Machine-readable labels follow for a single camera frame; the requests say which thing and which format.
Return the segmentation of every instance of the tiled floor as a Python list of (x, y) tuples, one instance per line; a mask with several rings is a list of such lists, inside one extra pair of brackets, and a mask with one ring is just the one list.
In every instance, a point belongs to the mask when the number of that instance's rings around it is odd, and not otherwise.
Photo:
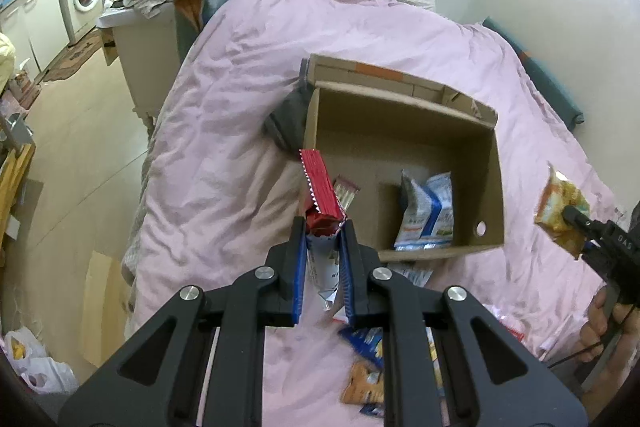
[(27, 118), (37, 149), (18, 241), (6, 248), (2, 329), (41, 332), (81, 381), (94, 370), (78, 351), (89, 259), (123, 256), (140, 196), (146, 128), (132, 107), (119, 60), (107, 66), (98, 51), (44, 86)]

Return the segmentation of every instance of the brown patterned rug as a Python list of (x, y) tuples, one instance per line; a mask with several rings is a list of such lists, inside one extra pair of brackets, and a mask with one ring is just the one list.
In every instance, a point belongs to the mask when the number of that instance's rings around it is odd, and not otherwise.
[(89, 60), (91, 55), (98, 51), (101, 46), (100, 30), (94, 28), (76, 44), (68, 48), (65, 54), (53, 63), (49, 71), (42, 77), (42, 81), (66, 80), (76, 73), (80, 66)]

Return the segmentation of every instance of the pink bed sheet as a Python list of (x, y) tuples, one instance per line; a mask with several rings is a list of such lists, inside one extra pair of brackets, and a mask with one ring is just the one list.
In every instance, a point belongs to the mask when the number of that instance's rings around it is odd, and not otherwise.
[[(559, 331), (565, 342), (600, 279), (533, 225), (547, 162), (582, 188), (593, 217), (614, 216), (612, 194), (501, 37), (395, 0), (229, 0), (210, 20), (150, 151), (133, 326), (181, 286), (229, 284), (286, 240), (302, 170), (261, 125), (311, 53), (431, 78), (495, 108), (505, 246), (446, 262), (431, 285), (462, 284), (521, 320), (538, 355)], [(354, 355), (308, 280), (305, 296), (301, 324), (266, 336), (264, 425), (379, 424), (339, 403)]]

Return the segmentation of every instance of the kitchen cabinet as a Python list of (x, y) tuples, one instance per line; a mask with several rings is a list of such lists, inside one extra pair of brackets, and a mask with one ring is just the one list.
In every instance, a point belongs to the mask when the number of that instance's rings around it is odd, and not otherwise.
[(24, 69), (33, 80), (40, 73), (40, 69), (31, 50), (22, 3), (23, 0), (15, 0), (0, 12), (0, 32), (4, 33), (14, 45), (16, 68), (22, 61), (29, 59)]
[(22, 6), (33, 54), (40, 70), (46, 71), (69, 44), (60, 3), (58, 0), (23, 0)]

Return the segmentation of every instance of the silver screw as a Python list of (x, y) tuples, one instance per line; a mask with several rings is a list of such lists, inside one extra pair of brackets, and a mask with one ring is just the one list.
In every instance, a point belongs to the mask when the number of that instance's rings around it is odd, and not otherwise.
[(271, 266), (260, 266), (255, 269), (254, 273), (258, 279), (264, 279), (264, 280), (271, 279), (271, 277), (276, 275), (276, 272), (273, 270)]
[(463, 301), (466, 299), (466, 290), (460, 286), (452, 286), (447, 290), (447, 296), (452, 301)]
[(200, 290), (196, 286), (185, 286), (180, 290), (180, 299), (183, 301), (193, 301), (198, 295), (200, 295)]
[(388, 281), (389, 279), (391, 279), (391, 270), (384, 267), (374, 268), (373, 279), (377, 279), (379, 281)]

